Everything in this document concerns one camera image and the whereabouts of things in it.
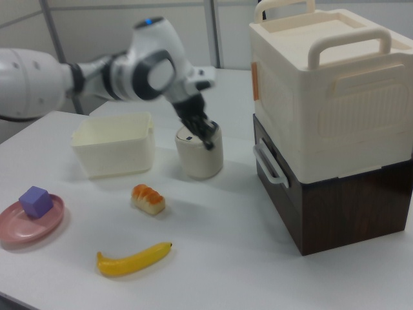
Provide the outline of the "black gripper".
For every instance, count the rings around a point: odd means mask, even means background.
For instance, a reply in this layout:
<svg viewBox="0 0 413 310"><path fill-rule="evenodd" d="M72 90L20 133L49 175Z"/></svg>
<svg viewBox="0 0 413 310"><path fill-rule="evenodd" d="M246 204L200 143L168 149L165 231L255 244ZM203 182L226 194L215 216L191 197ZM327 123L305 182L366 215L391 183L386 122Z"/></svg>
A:
<svg viewBox="0 0 413 310"><path fill-rule="evenodd" d="M213 141L218 137L217 125L210 121L205 114L205 101L201 94L196 94L190 98L172 103L182 124L195 136L203 140L206 150L215 147Z"/></svg>

